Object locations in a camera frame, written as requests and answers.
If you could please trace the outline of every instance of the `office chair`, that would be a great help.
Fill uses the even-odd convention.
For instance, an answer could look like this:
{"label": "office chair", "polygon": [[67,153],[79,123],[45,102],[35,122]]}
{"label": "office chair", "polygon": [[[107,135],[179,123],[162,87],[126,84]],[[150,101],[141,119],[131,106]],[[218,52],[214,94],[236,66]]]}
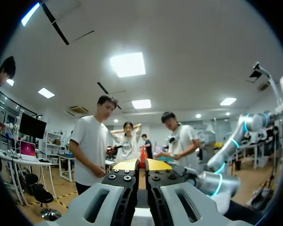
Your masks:
{"label": "office chair", "polygon": [[46,206],[45,209],[41,210],[41,217],[49,221],[59,219],[62,214],[59,211],[48,207],[47,204],[53,201],[53,196],[51,193],[46,191],[43,186],[39,186],[37,184],[38,176],[35,174],[27,174],[25,176],[25,181],[29,194],[32,194],[34,198],[41,203],[41,207],[43,207],[43,203]]}

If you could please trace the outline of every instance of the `yellow black tape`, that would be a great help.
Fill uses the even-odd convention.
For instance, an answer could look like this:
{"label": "yellow black tape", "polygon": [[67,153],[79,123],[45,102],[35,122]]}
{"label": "yellow black tape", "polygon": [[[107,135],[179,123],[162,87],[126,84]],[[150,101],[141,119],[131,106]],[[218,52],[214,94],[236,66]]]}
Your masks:
{"label": "yellow black tape", "polygon": [[65,194],[65,195],[62,195],[62,196],[59,196],[59,197],[57,197],[57,199],[60,199],[60,198],[63,198],[63,197],[66,197],[66,196],[69,196],[69,195],[75,194],[75,193],[77,193],[77,191],[71,192],[71,193],[69,193],[69,194]]}
{"label": "yellow black tape", "polygon": [[[57,197],[57,199],[60,199],[60,198],[63,198],[63,197],[66,197],[66,196],[69,196],[69,195],[75,194],[75,193],[77,193],[77,191],[71,192],[71,193],[68,193],[68,194],[65,194],[65,195],[62,195],[62,196],[60,196],[60,197]],[[34,204],[41,204],[41,203],[40,203],[40,202],[29,202],[28,204],[34,205]]]}
{"label": "yellow black tape", "polygon": [[68,209],[68,206],[66,206],[65,204],[63,204],[59,199],[56,199],[56,201],[57,201],[58,203],[60,203],[62,206],[66,207],[66,208]]}

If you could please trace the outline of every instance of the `yellow object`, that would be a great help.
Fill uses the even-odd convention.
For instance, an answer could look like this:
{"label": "yellow object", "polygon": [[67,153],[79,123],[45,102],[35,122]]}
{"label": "yellow object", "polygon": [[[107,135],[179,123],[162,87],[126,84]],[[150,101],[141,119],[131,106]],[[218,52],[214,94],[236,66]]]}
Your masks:
{"label": "yellow object", "polygon": [[116,164],[113,169],[114,170],[135,170],[135,164],[137,159],[130,159],[126,161],[121,161],[120,163]]}
{"label": "yellow object", "polygon": [[215,143],[215,148],[222,148],[223,144],[222,142]]}
{"label": "yellow object", "polygon": [[172,167],[168,164],[166,164],[163,161],[158,161],[158,160],[154,160],[154,159],[146,159],[146,161],[148,161],[148,165],[149,165],[149,170],[153,171],[153,170],[171,170]]}

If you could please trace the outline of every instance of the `desk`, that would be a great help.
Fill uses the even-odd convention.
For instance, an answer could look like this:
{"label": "desk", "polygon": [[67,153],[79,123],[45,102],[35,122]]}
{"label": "desk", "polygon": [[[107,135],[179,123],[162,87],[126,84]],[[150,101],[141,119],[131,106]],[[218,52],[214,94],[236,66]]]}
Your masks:
{"label": "desk", "polygon": [[[62,166],[61,166],[61,159],[66,159],[68,162],[68,170],[67,171],[62,171]],[[60,177],[64,178],[65,180],[68,180],[70,182],[72,182],[72,175],[71,172],[73,172],[73,170],[71,170],[71,160],[74,160],[75,157],[70,155],[70,154],[58,154],[58,168],[60,171]],[[68,177],[65,177],[63,175],[63,173],[67,173],[68,172]]]}
{"label": "desk", "polygon": [[[265,142],[260,142],[252,145],[241,145],[240,148],[236,150],[236,161],[238,161],[238,153],[240,152],[239,150],[243,150],[243,161],[241,163],[254,160],[254,169],[256,169],[258,166],[258,159],[259,159],[258,152],[261,151],[261,158],[264,157],[264,144]],[[254,148],[254,153],[255,153],[254,158],[246,159],[246,153],[245,153],[246,148]]]}
{"label": "desk", "polygon": [[[12,182],[14,184],[14,187],[15,187],[15,191],[16,191],[16,194],[18,196],[18,199],[21,203],[21,205],[23,205],[23,202],[22,202],[22,199],[20,197],[20,194],[19,194],[19,190],[20,190],[20,193],[23,197],[23,200],[25,202],[25,204],[28,206],[28,202],[26,200],[26,198],[24,197],[24,194],[23,194],[23,189],[21,187],[21,184],[20,184],[20,179],[19,179],[19,175],[18,175],[18,170],[17,170],[17,164],[19,165],[26,165],[26,166],[41,166],[41,173],[42,173],[42,179],[43,179],[43,183],[44,183],[44,188],[45,190],[46,189],[46,184],[45,184],[45,180],[44,180],[44,173],[43,173],[43,166],[48,166],[49,168],[49,174],[50,174],[50,181],[51,181],[51,186],[52,186],[52,190],[53,190],[53,194],[54,194],[54,198],[57,199],[57,196],[56,196],[56,192],[55,192],[55,189],[53,187],[53,182],[52,182],[52,175],[51,175],[51,163],[50,162],[40,162],[40,161],[27,161],[27,160],[22,160],[22,159],[14,159],[14,158],[11,158],[9,156],[5,156],[3,153],[5,151],[1,150],[0,149],[0,158],[3,160],[3,161],[6,161],[7,164],[9,164],[9,168],[10,168],[10,173],[11,173],[11,178],[12,178]],[[15,176],[14,176],[14,173],[16,173],[16,176],[17,176],[17,184],[18,184],[18,187],[17,187],[17,184],[16,184],[16,180],[15,180]]]}

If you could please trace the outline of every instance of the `orange cone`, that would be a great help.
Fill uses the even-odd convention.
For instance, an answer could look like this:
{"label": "orange cone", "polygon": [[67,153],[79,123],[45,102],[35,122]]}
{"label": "orange cone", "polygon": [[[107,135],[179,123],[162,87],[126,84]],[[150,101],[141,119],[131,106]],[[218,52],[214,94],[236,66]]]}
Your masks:
{"label": "orange cone", "polygon": [[145,148],[141,149],[140,169],[146,168],[146,159],[148,158]]}

